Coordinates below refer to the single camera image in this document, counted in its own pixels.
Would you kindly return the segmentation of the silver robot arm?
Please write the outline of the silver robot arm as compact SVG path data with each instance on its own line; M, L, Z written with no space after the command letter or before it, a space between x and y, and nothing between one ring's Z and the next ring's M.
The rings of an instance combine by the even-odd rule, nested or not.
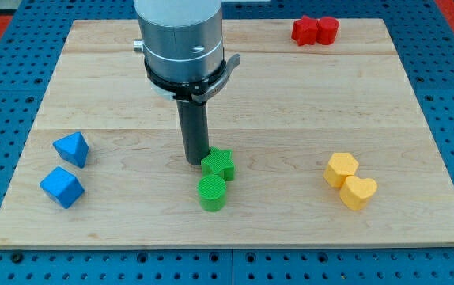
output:
M134 0L150 81L166 97L205 104L240 56L225 59L221 0Z

